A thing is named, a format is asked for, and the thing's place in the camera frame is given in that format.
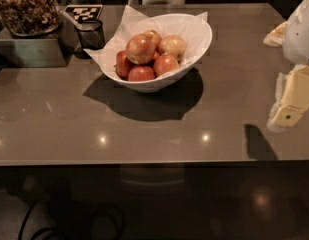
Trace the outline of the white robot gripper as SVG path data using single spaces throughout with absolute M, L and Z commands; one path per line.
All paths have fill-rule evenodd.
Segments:
M 286 59 L 294 64 L 309 65 L 309 0 L 303 0 L 283 22 L 268 33 L 263 43 L 283 47 Z M 267 128 L 282 132 L 295 126 L 309 109 L 309 66 L 296 65 L 276 80 L 275 103 L 269 114 Z

